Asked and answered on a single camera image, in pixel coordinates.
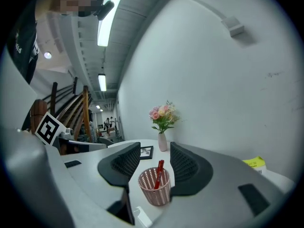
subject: ceiling light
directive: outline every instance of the ceiling light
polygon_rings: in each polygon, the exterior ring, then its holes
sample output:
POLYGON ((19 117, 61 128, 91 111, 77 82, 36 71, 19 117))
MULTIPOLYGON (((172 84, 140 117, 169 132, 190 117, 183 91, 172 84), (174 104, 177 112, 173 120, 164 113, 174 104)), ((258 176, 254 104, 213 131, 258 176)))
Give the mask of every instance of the ceiling light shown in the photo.
POLYGON ((106 91, 106 85, 105 85, 105 74, 99 74, 98 75, 98 81, 101 91, 106 91))
POLYGON ((46 52, 46 53, 44 54, 44 57, 45 57, 46 59, 51 59, 51 58, 52 58, 52 54, 51 54, 50 52, 46 52))
POLYGON ((109 44, 111 27, 120 0, 112 0, 112 2, 115 4, 114 8, 112 8, 112 10, 108 13, 104 20, 99 21, 98 24, 99 30, 97 34, 97 45, 101 47, 107 47, 109 44))

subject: red pen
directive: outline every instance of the red pen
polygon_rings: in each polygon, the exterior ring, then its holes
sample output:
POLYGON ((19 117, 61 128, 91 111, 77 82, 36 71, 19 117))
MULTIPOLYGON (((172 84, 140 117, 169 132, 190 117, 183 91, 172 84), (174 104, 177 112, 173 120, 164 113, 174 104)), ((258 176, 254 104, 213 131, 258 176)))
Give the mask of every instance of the red pen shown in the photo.
POLYGON ((157 178, 156 178, 156 183, 154 186, 154 189, 158 189, 160 186, 160 182, 161 182, 161 177, 162 177, 162 172, 163 172, 163 164, 164 164, 164 160, 161 160, 158 162, 158 167, 157 167, 157 178))

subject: black pad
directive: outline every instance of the black pad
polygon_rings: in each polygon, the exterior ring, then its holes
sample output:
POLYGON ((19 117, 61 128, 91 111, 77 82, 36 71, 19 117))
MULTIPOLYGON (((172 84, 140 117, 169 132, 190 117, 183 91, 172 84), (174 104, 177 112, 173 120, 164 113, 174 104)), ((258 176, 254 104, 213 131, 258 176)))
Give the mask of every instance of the black pad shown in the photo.
POLYGON ((76 166, 76 165, 80 165, 80 164, 81 164, 80 161, 69 161, 69 162, 65 163, 67 168, 70 168, 70 167, 73 167, 73 166, 76 166))
POLYGON ((239 186, 238 189, 242 193, 255 216, 262 213, 269 206, 269 202, 253 184, 242 185, 239 186))

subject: person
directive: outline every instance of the person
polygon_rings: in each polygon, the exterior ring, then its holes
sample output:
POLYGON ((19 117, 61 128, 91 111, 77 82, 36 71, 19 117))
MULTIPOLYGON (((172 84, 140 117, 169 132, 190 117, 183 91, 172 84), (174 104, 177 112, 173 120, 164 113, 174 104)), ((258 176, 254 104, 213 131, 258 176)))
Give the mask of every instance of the person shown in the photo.
POLYGON ((110 120, 109 120, 109 118, 107 117, 107 119, 106 119, 106 121, 105 121, 105 127, 106 127, 106 129, 108 130, 108 128, 109 128, 109 124, 110 124, 110 120))
MULTIPOLYGON (((39 48, 36 42, 37 20, 49 11, 63 15, 75 14, 80 17, 88 16, 98 10, 103 0, 33 0, 20 16, 7 40, 7 49, 18 71, 30 84, 39 48)), ((30 128, 30 116, 22 126, 22 130, 30 128)))
POLYGON ((115 122, 115 121, 113 121, 113 117, 111 116, 110 117, 111 119, 110 119, 110 128, 112 127, 112 124, 115 122))

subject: black clothing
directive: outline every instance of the black clothing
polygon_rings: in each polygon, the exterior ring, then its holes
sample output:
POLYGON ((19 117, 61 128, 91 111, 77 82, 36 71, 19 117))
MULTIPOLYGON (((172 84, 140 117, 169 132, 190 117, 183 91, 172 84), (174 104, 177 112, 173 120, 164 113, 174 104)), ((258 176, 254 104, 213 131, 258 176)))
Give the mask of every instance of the black clothing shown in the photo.
POLYGON ((92 122, 93 121, 93 113, 92 111, 89 109, 89 121, 92 122))
POLYGON ((35 5, 33 2, 20 16, 17 25, 11 31, 7 47, 17 69, 30 84, 38 59, 36 42, 35 5))

